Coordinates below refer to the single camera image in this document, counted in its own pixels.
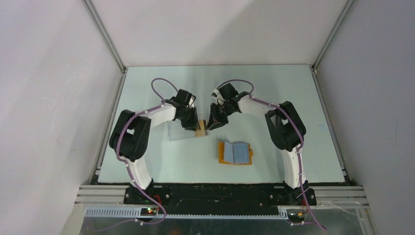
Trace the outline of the orange card holder wallet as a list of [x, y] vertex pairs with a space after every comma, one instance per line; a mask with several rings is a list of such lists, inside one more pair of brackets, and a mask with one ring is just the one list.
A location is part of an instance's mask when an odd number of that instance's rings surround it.
[[220, 164], [252, 165], [254, 155], [251, 145], [247, 142], [219, 141], [217, 157]]

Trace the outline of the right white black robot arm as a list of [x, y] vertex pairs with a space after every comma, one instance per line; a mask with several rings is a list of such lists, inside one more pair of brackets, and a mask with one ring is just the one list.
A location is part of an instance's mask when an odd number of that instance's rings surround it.
[[228, 117], [234, 113], [265, 119], [273, 144], [283, 153], [285, 200], [292, 205], [302, 201], [308, 189], [302, 164], [306, 128], [294, 105], [289, 101], [275, 105], [250, 92], [239, 93], [229, 81], [215, 89], [212, 97], [208, 130], [228, 124]]

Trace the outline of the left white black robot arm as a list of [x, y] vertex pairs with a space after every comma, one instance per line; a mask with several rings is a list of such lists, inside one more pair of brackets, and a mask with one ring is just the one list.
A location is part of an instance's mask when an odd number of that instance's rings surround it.
[[155, 197], [155, 191], [149, 187], [153, 179], [144, 157], [150, 130], [162, 123], [179, 120], [183, 129], [197, 131], [200, 125], [195, 100], [195, 95], [179, 89], [176, 96], [163, 100], [155, 107], [139, 112], [126, 109], [118, 116], [109, 147], [114, 150], [117, 159], [126, 165], [132, 185], [138, 188], [136, 198], [143, 204], [151, 203]]

